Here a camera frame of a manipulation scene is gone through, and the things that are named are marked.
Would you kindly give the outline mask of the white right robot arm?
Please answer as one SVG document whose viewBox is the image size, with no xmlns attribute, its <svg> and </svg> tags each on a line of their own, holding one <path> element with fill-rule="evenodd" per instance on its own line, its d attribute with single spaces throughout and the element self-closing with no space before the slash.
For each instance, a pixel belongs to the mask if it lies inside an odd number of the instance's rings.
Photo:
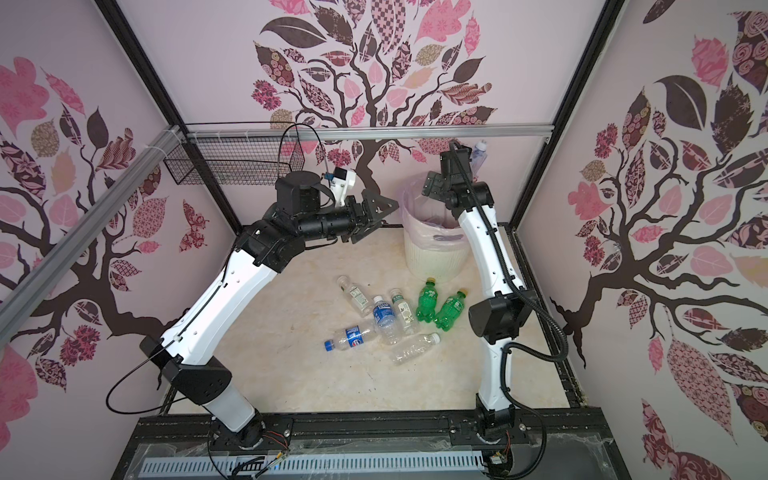
<svg viewBox="0 0 768 480">
<path fill-rule="evenodd" d="M 440 170 L 430 172 L 422 194 L 445 205 L 469 242 L 480 274 L 482 298 L 468 318 L 484 345 L 481 386 L 475 416 L 480 436 L 490 439 L 515 426 L 517 408 L 510 390 L 509 344 L 531 313 L 525 284 L 515 272 L 497 222 L 488 185 L 473 180 L 472 149 L 457 141 L 440 154 Z"/>
</svg>

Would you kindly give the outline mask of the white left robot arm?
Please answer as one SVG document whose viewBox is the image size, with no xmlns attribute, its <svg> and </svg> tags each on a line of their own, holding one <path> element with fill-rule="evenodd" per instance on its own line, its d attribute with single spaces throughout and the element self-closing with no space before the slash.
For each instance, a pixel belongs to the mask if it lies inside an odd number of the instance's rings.
<svg viewBox="0 0 768 480">
<path fill-rule="evenodd" d="M 237 236 L 224 268 L 187 313 L 142 351 L 187 400 L 208 411 L 243 449 L 256 447 L 265 426 L 214 351 L 244 308 L 314 240 L 357 243 L 382 226 L 398 203 L 365 189 L 348 193 L 351 172 L 291 172 L 275 183 L 276 200 Z"/>
</svg>

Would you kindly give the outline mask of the clear slim bottle white cap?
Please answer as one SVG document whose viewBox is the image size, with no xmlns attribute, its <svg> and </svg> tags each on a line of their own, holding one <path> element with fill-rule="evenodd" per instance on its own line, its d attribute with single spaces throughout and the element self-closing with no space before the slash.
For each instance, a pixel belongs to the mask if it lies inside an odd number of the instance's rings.
<svg viewBox="0 0 768 480">
<path fill-rule="evenodd" d="M 472 153 L 470 155 L 470 169 L 474 181 L 478 179 L 479 170 L 488 157 L 487 148 L 487 142 L 481 140 L 478 141 L 472 149 Z"/>
</svg>

